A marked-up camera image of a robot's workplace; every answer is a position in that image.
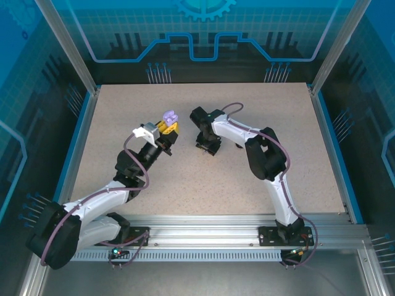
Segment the purple earbud charging case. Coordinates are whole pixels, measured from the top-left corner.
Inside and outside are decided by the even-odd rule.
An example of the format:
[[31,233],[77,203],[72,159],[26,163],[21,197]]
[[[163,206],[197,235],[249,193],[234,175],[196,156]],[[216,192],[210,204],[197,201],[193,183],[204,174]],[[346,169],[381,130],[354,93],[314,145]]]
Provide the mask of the purple earbud charging case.
[[172,126],[174,123],[176,123],[176,122],[171,122],[170,120],[169,120],[169,118],[170,118],[170,116],[171,115],[176,115],[176,113],[175,113],[175,111],[174,110],[168,110],[168,111],[166,111],[164,114],[163,114],[163,116],[162,116],[162,119],[166,122],[166,124],[167,124],[167,126],[169,127],[169,126]]

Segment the aluminium table side rail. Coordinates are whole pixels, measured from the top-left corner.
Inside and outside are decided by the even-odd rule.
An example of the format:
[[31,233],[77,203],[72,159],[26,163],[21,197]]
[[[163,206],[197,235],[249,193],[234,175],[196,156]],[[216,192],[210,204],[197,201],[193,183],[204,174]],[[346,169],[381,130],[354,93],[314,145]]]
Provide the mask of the aluminium table side rail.
[[348,220],[350,224],[355,224],[354,213],[350,206],[349,194],[346,183],[344,181],[341,167],[337,158],[335,146],[333,144],[333,140],[331,137],[330,129],[328,123],[326,122],[324,109],[321,105],[319,97],[313,93],[311,84],[307,83],[307,88],[309,91],[309,95],[312,101],[312,105],[317,117],[318,125],[320,127],[320,131],[323,137],[323,141],[325,143],[326,152],[328,154],[328,158],[330,160],[331,169],[333,171],[333,175],[336,181],[336,185],[339,191],[339,195],[342,201],[342,205],[344,208],[344,212],[348,216]]
[[98,86],[95,94],[86,94],[52,198],[54,202],[63,204],[69,202],[72,197],[100,89],[101,87]]

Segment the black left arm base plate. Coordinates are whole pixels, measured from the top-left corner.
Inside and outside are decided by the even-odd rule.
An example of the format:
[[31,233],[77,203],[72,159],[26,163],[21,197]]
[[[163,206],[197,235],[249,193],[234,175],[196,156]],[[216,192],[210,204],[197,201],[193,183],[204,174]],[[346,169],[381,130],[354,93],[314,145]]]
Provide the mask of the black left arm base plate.
[[96,246],[127,247],[138,246],[139,244],[147,246],[150,230],[149,227],[130,227],[121,229],[115,239],[100,242],[96,244]]

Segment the aluminium mounting rail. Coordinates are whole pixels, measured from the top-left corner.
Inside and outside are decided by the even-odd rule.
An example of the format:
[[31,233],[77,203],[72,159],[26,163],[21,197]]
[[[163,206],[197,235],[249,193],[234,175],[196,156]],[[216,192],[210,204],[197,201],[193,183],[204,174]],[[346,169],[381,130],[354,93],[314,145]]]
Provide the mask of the aluminium mounting rail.
[[[132,226],[150,229],[150,249],[258,249],[260,226],[274,226],[274,215],[125,215]],[[346,213],[313,213],[318,250],[369,249],[367,226]]]

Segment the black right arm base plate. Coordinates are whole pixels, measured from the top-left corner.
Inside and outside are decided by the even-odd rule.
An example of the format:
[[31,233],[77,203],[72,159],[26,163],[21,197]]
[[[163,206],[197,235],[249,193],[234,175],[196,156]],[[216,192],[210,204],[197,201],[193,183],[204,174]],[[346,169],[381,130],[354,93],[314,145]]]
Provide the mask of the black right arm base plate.
[[259,245],[261,247],[314,246],[312,229],[304,226],[290,238],[285,238],[278,227],[261,226],[258,228]]

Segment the aluminium frame post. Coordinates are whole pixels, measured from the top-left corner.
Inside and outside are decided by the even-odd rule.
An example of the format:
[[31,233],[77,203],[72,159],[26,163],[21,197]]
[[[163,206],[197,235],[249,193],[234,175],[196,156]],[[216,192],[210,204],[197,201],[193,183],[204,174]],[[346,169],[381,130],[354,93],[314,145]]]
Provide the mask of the aluminium frame post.
[[84,84],[86,90],[91,94],[97,93],[97,86],[91,76],[88,67],[86,66],[82,56],[80,55],[73,39],[64,25],[58,11],[54,7],[51,0],[34,0],[38,8],[40,9],[43,17],[50,26],[56,39],[64,50],[66,56],[69,58],[73,68],[77,75]]
[[319,91],[349,42],[371,1],[372,0],[355,0],[355,3],[346,17],[343,26],[328,52],[328,55],[325,57],[325,60],[313,80],[310,87],[310,94],[312,96],[318,96]]

